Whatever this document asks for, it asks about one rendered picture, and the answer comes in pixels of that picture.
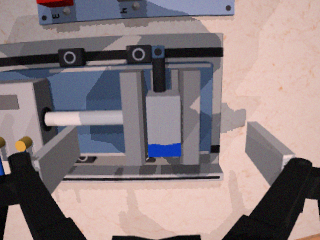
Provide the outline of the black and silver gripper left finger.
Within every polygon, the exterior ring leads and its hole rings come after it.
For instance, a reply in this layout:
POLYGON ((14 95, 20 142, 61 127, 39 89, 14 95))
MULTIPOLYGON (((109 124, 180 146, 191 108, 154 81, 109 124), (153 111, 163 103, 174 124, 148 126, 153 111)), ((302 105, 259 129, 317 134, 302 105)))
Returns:
POLYGON ((0 175, 0 240, 8 206, 17 204, 33 240, 87 240, 51 196, 80 156, 77 126, 67 126, 31 157, 18 152, 7 158, 11 174, 0 175))

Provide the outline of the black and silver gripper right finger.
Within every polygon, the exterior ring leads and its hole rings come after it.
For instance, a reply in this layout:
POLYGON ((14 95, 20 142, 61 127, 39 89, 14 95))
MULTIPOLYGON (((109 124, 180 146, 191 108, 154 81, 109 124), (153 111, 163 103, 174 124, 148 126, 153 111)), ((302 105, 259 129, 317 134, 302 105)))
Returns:
POLYGON ((245 153, 271 187, 222 240, 288 240, 305 199, 318 200, 320 217, 320 167, 296 158, 257 121, 247 122, 245 153))

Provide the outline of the grey block with blue end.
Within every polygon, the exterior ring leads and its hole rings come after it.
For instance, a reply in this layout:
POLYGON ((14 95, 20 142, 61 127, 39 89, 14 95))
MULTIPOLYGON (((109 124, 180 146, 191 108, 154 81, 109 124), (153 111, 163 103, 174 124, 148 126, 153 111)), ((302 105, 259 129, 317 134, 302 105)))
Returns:
POLYGON ((181 106, 179 90, 146 95, 148 157, 181 156, 181 106))

